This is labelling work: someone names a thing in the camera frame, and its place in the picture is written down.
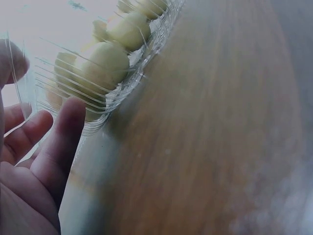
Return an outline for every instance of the finger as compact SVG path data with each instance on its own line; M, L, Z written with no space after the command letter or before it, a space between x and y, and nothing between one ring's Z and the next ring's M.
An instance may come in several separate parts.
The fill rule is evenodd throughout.
M2 161L15 165L41 140L53 124L53 119L47 111L38 112L4 138Z
M0 89L25 75L29 60L22 51L7 39L0 39Z
M45 139L39 146L38 148L35 150L35 152L31 155L30 158L20 162L19 164L17 164L16 166L19 167L25 167L30 169L31 165L33 164L34 160L36 159L36 157L38 156L38 154L40 153L40 151L42 150L43 146L45 145L45 142L47 141L47 139Z
M24 121L24 116L20 104L4 108L4 132L12 130Z
M60 110L55 126L32 163L30 170L51 193L59 207L68 174L84 127L85 106L69 98Z

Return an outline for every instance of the plastic clamshell package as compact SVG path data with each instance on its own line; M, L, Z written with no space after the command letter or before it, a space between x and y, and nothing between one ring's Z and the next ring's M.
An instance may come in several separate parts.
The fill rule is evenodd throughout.
M20 102L29 106L23 105L24 117L39 110L55 117L75 96L86 105L85 136L97 132L140 82L184 2L20 1L7 24L7 47L14 43L30 61L25 76L15 79Z

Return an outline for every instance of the pale green fruit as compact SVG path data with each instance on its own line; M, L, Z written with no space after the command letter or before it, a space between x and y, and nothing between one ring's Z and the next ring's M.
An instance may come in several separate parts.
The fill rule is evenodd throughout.
M99 42L105 42L108 40L109 35L107 32L107 24L101 20L95 20L92 22L93 24L93 36L99 41Z
M124 13L113 18L107 25L107 32L112 40L128 51L140 49L151 35L147 17L139 12Z
M134 0L134 2L134 7L150 20L157 19L168 7L166 0Z
M118 8L125 13L138 10L149 20L155 20L166 11L166 0L119 0Z
M68 85L70 87L74 87L75 85L71 83L72 80L72 72L73 72L73 65L75 63L75 60L77 58L77 55L71 54L68 52L59 52L57 55L57 58L54 62L54 71L56 73L56 79L64 83L65 85Z
M60 86L54 81L48 81L48 84L45 85L45 95L50 106L55 110L60 110L63 97L67 97L64 92L59 90Z
M134 7L129 0L118 0L117 7L124 13L130 13L134 10Z
M71 80L75 80L74 79L75 75L71 74L70 72L73 71L73 65L74 65L76 58L77 58L76 55L73 55L67 52L60 52L55 61L54 70L57 73L57 75L55 75L55 79L83 93L84 89L82 89L80 86L75 85L71 82ZM54 81L49 81L48 84L45 86L45 89L46 89L45 93L46 93L47 101L49 102L50 106L56 111L60 110L65 98L70 97L70 96L75 96L77 98L80 98L84 102L89 102L95 106L100 107L100 108L96 108L86 103L86 108L89 108L92 110L90 111L86 109L86 121L91 122L102 116L101 114L98 114L95 112L103 112L105 108L105 104L96 102L86 97L85 95L80 94L79 92L76 92ZM103 97L98 97L98 98L101 101L105 101L105 98Z
M126 77L129 66L128 56L120 45L101 42L86 50L81 57L77 57L73 68L76 76L73 79L80 84L80 91L100 99L101 96L95 92L100 95L105 95L107 92L99 87L114 90L116 85Z
M75 96L81 100L83 100L85 102L86 105L86 117L85 117L85 121L87 122L92 122L94 120L99 119L102 114L100 113L96 113L96 112L103 112L105 110L106 105L100 102L96 102L92 99L89 99L87 97L85 97L84 95L78 93L78 92L74 92L74 91L70 91L70 95L64 93L61 89L64 89L64 86L59 85L58 83L54 82L54 81L49 81L47 85L45 85L45 95L46 95L46 99L48 101L48 103L50 104L50 106L57 112L60 110L63 102L66 100L66 98L70 97L70 96Z

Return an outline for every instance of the wood grain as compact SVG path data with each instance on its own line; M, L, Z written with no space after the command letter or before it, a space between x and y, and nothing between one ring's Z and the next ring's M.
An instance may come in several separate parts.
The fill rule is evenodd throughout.
M313 234L312 11L186 0L147 78L85 140L63 234Z

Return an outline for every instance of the hand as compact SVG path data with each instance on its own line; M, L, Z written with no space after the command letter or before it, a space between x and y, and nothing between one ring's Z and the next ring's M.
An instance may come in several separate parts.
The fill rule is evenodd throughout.
M22 77L28 61L12 45L15 72ZM5 41L0 40L0 89L13 82ZM60 233L58 210L85 119L83 102L69 98L54 128L28 160L16 165L52 127L52 116L38 112L23 122L20 105L3 108L0 97L0 234L53 235Z

